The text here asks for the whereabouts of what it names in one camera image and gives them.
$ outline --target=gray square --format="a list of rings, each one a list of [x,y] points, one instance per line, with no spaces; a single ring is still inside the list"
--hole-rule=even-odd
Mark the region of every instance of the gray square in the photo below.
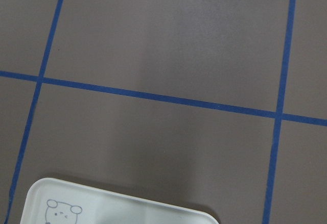
[[[46,76],[274,111],[289,0],[64,0]]]
[[[261,223],[273,119],[43,85],[9,223],[55,177]]]
[[[327,118],[327,0],[297,0],[286,113]]]
[[[0,223],[5,221],[9,189],[35,83],[0,77]]]
[[[57,0],[0,0],[0,70],[38,75]]]
[[[283,121],[271,224],[327,223],[327,128]]]

